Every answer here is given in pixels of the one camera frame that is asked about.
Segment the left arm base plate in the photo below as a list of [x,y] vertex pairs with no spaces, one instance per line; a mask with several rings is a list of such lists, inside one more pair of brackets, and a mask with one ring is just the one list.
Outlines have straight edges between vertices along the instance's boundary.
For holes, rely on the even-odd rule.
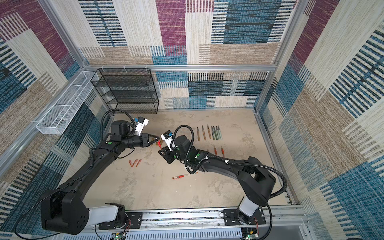
[[99,224],[99,230],[128,230],[141,227],[143,212],[125,212],[125,215],[117,216],[112,222]]

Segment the light green marker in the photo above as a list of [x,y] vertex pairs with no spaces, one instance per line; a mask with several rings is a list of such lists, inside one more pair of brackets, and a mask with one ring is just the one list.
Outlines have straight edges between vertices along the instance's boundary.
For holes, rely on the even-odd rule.
[[221,134],[221,130],[220,130],[220,127],[219,126],[216,126],[217,127],[217,133],[218,133],[218,137],[220,140],[222,140],[222,134]]

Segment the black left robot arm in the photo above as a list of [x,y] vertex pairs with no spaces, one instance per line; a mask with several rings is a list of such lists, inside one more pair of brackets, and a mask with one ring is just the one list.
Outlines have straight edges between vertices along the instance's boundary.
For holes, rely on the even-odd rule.
[[88,190],[101,173],[115,160],[121,157],[126,149],[146,148],[159,141],[159,137],[143,133],[148,119],[129,117],[130,122],[114,121],[111,132],[104,133],[101,129],[100,144],[89,150],[87,162],[66,182],[55,190],[45,191],[38,202],[22,214],[14,226],[19,238],[23,236],[18,228],[26,225],[27,216],[40,209],[43,230],[53,235],[61,233],[77,235],[84,228],[93,225],[107,224],[115,228],[124,228],[128,222],[124,205],[109,203],[101,207],[88,208],[83,200]]

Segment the red gel pen bottom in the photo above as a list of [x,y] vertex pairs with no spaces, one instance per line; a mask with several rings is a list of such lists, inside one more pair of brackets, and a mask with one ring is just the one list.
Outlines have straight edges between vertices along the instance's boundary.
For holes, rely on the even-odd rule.
[[194,175],[194,174],[183,174],[183,175],[178,175],[178,176],[172,177],[172,179],[177,180],[177,179],[181,179],[181,178],[192,176],[192,175]]

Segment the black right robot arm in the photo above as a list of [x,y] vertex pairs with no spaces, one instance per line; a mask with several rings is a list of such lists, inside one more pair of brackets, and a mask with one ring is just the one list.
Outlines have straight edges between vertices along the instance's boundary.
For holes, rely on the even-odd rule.
[[269,205],[271,198],[286,191],[288,183],[284,174],[275,168],[263,165],[258,159],[233,160],[214,155],[194,147],[195,135],[188,139],[176,136],[171,131],[161,135],[166,143],[159,154],[168,164],[178,160],[189,174],[198,171],[220,174],[237,180],[245,196],[233,215],[233,220],[247,225],[255,219],[255,213]]

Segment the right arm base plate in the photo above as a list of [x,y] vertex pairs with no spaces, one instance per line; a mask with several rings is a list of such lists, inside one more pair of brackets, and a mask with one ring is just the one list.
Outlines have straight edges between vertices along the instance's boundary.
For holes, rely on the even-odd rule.
[[266,219],[262,209],[257,209],[252,216],[247,216],[238,209],[224,209],[224,216],[222,217],[225,221],[226,226],[235,225],[265,225]]

